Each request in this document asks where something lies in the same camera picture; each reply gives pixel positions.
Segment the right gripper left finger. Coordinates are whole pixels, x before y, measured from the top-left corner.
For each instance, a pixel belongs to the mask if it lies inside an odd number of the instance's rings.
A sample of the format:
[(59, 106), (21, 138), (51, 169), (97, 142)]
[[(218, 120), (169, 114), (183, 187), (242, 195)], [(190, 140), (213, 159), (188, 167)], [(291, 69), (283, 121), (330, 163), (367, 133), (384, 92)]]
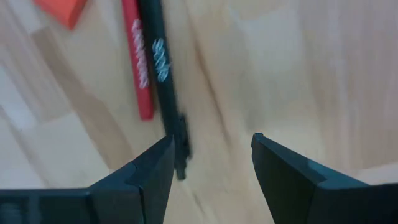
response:
[(166, 136), (89, 187), (0, 190), (0, 224), (163, 224), (174, 154)]

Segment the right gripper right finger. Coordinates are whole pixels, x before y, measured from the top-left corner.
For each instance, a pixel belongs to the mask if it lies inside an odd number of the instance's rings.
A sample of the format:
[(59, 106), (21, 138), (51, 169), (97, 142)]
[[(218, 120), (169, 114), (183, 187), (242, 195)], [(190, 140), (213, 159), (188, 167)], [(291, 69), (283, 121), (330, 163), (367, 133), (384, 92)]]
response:
[(398, 183), (366, 184), (261, 133), (251, 148), (275, 224), (398, 224)]

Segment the black pen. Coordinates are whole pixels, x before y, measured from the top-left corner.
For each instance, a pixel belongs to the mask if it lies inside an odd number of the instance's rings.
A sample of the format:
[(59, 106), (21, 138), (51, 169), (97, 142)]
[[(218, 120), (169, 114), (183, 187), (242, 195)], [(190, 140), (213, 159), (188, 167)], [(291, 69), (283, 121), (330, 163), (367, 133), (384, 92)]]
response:
[(150, 55), (149, 65), (154, 72), (165, 133), (175, 141), (174, 168), (178, 180), (186, 179), (187, 160), (191, 157), (185, 116), (178, 110), (172, 76), (172, 62), (162, 10), (162, 0), (138, 0), (144, 26), (146, 49)]

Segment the red crayon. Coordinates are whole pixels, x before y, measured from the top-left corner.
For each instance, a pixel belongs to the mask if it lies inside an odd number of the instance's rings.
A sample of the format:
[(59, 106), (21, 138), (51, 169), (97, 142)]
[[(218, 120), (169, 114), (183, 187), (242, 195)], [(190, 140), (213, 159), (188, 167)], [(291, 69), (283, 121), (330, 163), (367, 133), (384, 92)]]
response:
[(121, 0), (121, 3), (139, 116), (143, 121), (150, 121), (154, 117), (154, 103), (138, 2), (137, 0)]

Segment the orange eraser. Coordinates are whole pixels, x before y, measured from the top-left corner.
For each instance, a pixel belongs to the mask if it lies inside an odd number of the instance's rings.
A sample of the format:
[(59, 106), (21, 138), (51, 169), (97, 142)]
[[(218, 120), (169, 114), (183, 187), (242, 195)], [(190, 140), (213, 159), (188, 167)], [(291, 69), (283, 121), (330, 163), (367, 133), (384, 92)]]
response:
[(73, 30), (88, 0), (33, 0), (41, 10), (61, 25)]

